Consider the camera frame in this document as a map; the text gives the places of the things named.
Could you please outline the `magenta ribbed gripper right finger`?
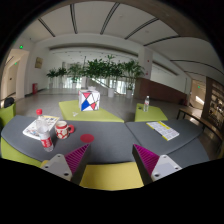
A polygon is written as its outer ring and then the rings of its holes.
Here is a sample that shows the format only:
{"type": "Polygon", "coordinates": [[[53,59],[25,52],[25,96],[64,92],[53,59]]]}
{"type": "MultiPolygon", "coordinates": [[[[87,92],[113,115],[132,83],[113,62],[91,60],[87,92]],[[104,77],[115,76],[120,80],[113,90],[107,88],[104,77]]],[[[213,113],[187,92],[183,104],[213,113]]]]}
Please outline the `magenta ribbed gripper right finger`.
{"type": "Polygon", "coordinates": [[[137,144],[133,145],[132,154],[143,182],[154,182],[181,170],[168,155],[159,156],[137,144]]]}

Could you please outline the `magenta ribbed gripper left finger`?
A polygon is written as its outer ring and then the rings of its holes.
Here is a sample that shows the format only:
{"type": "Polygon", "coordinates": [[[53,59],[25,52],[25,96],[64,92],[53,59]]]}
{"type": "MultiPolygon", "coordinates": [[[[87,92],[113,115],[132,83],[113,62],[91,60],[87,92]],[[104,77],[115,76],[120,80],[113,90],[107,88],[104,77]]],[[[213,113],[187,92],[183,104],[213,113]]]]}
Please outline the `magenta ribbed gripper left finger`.
{"type": "Polygon", "coordinates": [[[56,154],[42,169],[71,182],[80,182],[90,157],[90,145],[85,144],[72,152],[56,154]]]}

